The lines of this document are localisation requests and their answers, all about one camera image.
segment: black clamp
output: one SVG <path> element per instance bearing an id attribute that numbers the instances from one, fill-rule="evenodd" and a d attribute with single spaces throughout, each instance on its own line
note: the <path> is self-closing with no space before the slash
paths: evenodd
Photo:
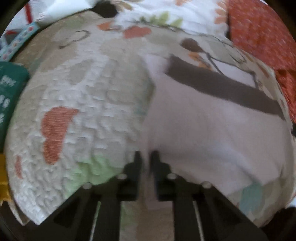
<path id="1" fill-rule="evenodd" d="M 142 159 L 135 153 L 133 163 L 121 174 L 100 185 L 85 183 L 35 230 L 27 241 L 88 241 L 100 202 L 93 241 L 118 241 L 120 203 L 136 201 Z M 159 201 L 172 201 L 175 241 L 268 241 L 263 231 L 248 220 L 211 183 L 187 182 L 151 154 Z"/>

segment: red polka dot fabric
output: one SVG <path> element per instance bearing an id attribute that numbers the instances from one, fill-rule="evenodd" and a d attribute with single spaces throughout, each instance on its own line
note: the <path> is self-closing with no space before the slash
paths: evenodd
<path id="1" fill-rule="evenodd" d="M 276 71 L 287 99 L 290 115 L 296 122 L 296 43 L 276 12 L 259 0 L 230 0 L 231 40 Z"/>

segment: bed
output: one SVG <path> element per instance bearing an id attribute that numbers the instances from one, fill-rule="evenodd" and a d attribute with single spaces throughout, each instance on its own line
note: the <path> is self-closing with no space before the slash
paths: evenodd
<path id="1" fill-rule="evenodd" d="M 5 144 L 14 199 L 10 207 L 22 224 L 28 220 L 40 224 L 83 183 L 103 183 L 132 161 L 155 91 L 143 56 L 167 58 L 181 39 L 211 38 L 143 23 L 115 31 L 112 21 L 92 11 L 72 15 L 37 34 L 13 60 L 31 75 Z M 211 41 L 234 48 L 225 38 Z M 260 65 L 275 80 L 273 70 Z M 281 100 L 283 112 L 288 113 L 277 83 L 263 83 L 263 88 Z M 291 128 L 288 114 L 285 120 Z M 294 193 L 292 172 L 227 197 L 260 227 L 286 207 Z M 122 204 L 120 239 L 173 240 L 170 205 L 148 209 L 145 197 L 142 191 L 138 202 Z"/>

